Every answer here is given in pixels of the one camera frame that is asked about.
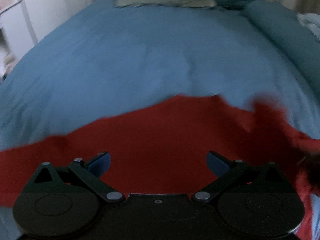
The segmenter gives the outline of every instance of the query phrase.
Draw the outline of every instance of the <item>red cloth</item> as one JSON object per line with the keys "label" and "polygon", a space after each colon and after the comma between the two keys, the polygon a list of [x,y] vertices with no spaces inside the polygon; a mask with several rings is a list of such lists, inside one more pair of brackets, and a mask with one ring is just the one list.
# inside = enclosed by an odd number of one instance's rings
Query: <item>red cloth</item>
{"label": "red cloth", "polygon": [[42,162],[66,166],[74,158],[88,160],[111,154],[111,168],[101,180],[127,193],[194,193],[216,177],[206,165],[214,150],[250,165],[276,162],[296,185],[306,207],[298,236],[311,240],[311,186],[297,166],[303,150],[320,150],[288,125],[283,112],[254,103],[254,112],[228,106],[219,96],[176,96],[159,105],[103,118],[66,136],[0,153],[0,205],[12,206]]}

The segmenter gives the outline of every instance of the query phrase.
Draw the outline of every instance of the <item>screw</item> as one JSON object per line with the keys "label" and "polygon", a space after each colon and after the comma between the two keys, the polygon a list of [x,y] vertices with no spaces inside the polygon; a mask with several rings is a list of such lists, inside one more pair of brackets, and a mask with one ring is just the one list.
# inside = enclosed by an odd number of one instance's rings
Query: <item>screw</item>
{"label": "screw", "polygon": [[123,199],[123,195],[120,192],[112,191],[106,195],[107,199],[112,202],[119,202]]}
{"label": "screw", "polygon": [[73,161],[74,161],[75,163],[80,163],[80,162],[82,162],[82,158],[75,158]]}
{"label": "screw", "polygon": [[205,191],[200,191],[195,194],[195,198],[197,200],[208,200],[210,197],[210,193]]}

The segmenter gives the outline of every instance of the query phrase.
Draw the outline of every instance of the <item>light blue blanket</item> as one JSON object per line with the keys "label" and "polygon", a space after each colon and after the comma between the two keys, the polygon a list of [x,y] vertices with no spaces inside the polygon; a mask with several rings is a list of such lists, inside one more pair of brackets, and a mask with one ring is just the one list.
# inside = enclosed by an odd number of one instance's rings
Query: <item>light blue blanket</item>
{"label": "light blue blanket", "polygon": [[320,138],[310,86],[239,11],[113,1],[96,1],[49,34],[0,86],[0,150],[177,94],[221,94],[242,108],[276,95],[295,128]]}

